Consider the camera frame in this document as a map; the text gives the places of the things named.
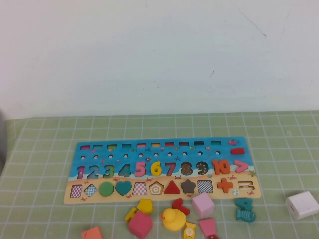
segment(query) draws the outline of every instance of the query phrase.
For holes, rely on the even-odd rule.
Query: pink number 5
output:
[[[135,177],[143,177],[145,175],[145,163],[144,162],[137,162],[135,166]]]

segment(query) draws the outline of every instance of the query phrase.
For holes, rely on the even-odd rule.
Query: white plug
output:
[[[301,219],[319,212],[319,204],[309,191],[286,198],[285,204],[295,219]]]

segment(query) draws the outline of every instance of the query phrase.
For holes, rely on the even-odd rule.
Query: number puzzle board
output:
[[[245,138],[78,143],[64,203],[191,199],[203,192],[213,199],[261,197]]]

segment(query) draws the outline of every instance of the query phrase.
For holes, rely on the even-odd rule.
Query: plus sign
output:
[[[226,178],[222,178],[221,182],[217,183],[218,188],[222,188],[224,193],[228,193],[228,189],[233,188],[233,183],[227,182]]]

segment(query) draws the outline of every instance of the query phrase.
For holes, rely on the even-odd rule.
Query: teal heart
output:
[[[130,181],[125,181],[125,182],[117,182],[115,185],[115,190],[122,196],[127,194],[132,188],[131,182]]]

